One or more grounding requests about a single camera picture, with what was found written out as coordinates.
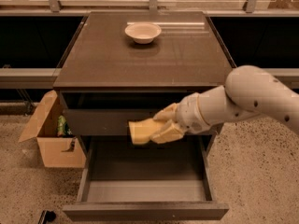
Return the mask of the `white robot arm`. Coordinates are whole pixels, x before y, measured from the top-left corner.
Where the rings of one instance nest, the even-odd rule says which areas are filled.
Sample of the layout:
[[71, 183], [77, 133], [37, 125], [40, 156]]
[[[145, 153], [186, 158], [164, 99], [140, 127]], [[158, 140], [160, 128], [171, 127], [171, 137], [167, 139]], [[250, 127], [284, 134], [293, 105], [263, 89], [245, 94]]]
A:
[[223, 86], [193, 93], [158, 112], [154, 118], [165, 125], [150, 140], [168, 143], [187, 133], [199, 134], [217, 124], [260, 115], [299, 133], [299, 95], [263, 69], [244, 65], [234, 69]]

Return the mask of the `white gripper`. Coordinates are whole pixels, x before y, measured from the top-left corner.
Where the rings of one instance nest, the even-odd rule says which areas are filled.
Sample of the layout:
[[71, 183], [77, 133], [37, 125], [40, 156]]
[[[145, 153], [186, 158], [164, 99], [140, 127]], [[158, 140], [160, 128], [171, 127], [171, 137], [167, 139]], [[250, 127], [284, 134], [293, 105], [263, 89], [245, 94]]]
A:
[[181, 139], [185, 132], [199, 134], [208, 131], [211, 126], [201, 115], [199, 93], [184, 97], [179, 104], [173, 103], [154, 115], [155, 120], [168, 120], [149, 138], [156, 144], [164, 144]]

